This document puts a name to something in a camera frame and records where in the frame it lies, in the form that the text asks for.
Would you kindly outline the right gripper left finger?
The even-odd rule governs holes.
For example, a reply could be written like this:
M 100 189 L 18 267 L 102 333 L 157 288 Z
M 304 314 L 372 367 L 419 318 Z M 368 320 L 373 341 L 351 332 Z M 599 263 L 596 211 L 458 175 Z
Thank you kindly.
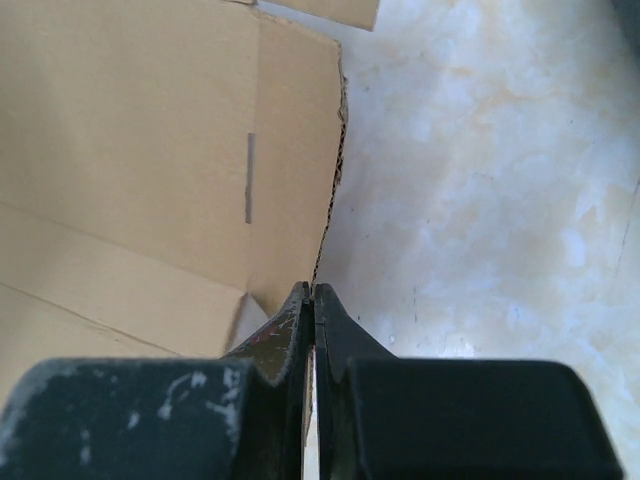
M 5 479 L 298 479 L 312 301 L 218 359 L 52 358 L 1 416 Z

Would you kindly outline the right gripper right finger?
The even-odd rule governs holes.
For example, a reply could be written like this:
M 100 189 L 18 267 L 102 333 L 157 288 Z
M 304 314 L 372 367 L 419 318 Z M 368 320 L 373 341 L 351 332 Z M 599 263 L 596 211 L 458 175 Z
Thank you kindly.
M 592 396 L 541 360 L 401 358 L 314 292 L 323 479 L 620 479 Z

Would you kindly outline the brown cardboard box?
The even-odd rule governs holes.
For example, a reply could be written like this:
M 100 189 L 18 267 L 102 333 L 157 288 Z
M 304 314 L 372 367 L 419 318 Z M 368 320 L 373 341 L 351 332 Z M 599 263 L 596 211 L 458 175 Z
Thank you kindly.
M 315 280 L 347 113 L 340 43 L 253 1 L 3 2 L 4 346 L 219 355 Z

